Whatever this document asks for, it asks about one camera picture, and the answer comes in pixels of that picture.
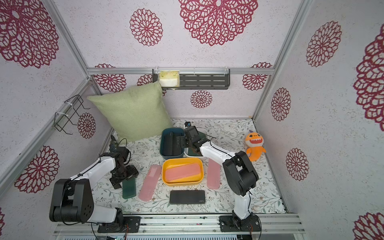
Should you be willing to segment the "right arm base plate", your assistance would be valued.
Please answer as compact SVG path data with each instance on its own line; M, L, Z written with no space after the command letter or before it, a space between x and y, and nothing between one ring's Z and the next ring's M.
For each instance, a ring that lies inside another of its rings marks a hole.
M246 219L240 220L235 215L219 216L221 232L260 232L262 230L261 221L256 215L249 215Z

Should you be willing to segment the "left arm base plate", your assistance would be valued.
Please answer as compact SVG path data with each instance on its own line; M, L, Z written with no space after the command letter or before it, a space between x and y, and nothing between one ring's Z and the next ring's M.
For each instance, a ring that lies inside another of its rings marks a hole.
M141 217L117 216L112 223L102 223L97 232L101 234L108 233L138 233L141 223Z

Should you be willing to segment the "green pencil case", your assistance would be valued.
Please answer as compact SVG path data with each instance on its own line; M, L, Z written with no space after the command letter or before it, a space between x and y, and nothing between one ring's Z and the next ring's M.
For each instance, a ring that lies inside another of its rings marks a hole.
M203 132L199 132L199 136L200 136L202 139L204 139L204 138L207 137L206 134L203 133ZM192 148L188 148L188 149L187 149L187 155L188 155L188 156L192 156L192 157L202 157L201 153L197 153L197 152L195 152Z
M122 196L123 199L130 199L133 198L137 195L137 190L136 190L136 178L131 177L129 179L126 179L123 181L123 191L122 191Z

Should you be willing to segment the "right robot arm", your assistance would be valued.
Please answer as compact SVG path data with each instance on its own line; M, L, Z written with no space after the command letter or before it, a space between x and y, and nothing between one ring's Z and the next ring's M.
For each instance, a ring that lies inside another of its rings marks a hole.
M180 138L182 147L187 147L205 158L215 161L224 169L227 183L235 194L233 209L234 225L240 229L251 222L251 189L256 186L259 176L248 155L239 151L227 151L211 140L201 138L199 131L191 122L185 122L185 136Z

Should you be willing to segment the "black pencil case front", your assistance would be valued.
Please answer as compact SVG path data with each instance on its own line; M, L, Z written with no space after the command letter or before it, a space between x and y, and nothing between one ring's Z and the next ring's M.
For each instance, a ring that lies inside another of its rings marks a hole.
M171 205L200 205L206 203L203 190L177 190L170 192Z

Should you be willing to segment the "pink pencil case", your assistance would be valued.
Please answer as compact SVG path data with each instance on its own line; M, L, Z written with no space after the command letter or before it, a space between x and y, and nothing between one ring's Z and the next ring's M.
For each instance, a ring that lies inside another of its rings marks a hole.
M175 168L167 169L165 179L167 182L180 182L181 179L199 175L201 169L199 164L182 165Z
M143 181L142 188L139 192L138 198L141 201L149 202L152 199L161 173L162 167L160 165L150 166L149 171Z
M207 187L212 190L217 190L220 187L221 165L214 160L209 159L207 170Z

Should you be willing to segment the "black pencil case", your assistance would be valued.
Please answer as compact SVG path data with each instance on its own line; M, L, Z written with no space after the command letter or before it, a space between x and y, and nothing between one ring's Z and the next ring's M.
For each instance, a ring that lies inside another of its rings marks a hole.
M203 190L177 190L170 192L171 205L200 205L206 203Z
M169 132L164 135L163 153L165 156L172 156L172 138L173 132Z
M172 138L172 156L179 156L183 153L183 148L181 146L180 137L183 135L180 133L173 133Z

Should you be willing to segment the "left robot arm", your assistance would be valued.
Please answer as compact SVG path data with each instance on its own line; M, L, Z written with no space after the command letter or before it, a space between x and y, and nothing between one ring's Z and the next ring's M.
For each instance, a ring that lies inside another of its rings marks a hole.
M137 177L138 171L129 164L130 160L131 152L125 147L117 147L111 153L100 155L91 166L77 175L56 181L49 219L65 225L98 223L122 226L122 210L96 205L92 188L108 173L112 175L110 182L114 189L122 188L123 181Z

